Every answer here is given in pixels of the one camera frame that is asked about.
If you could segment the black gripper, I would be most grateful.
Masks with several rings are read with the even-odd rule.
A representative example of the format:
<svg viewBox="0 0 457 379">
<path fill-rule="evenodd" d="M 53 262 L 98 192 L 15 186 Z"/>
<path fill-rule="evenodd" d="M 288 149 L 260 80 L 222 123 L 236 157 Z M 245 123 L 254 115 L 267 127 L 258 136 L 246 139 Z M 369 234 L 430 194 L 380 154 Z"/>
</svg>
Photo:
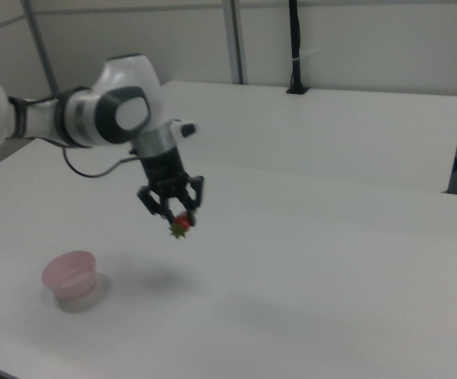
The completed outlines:
<svg viewBox="0 0 457 379">
<path fill-rule="evenodd" d="M 169 224 L 175 216 L 170 210 L 169 200 L 177 198 L 183 205 L 189 225 L 196 225 L 195 213 L 203 200 L 204 177 L 188 177 L 177 148 L 159 156 L 141 160 L 148 185 L 142 186 L 137 196 L 152 215 L 160 215 Z"/>
</svg>

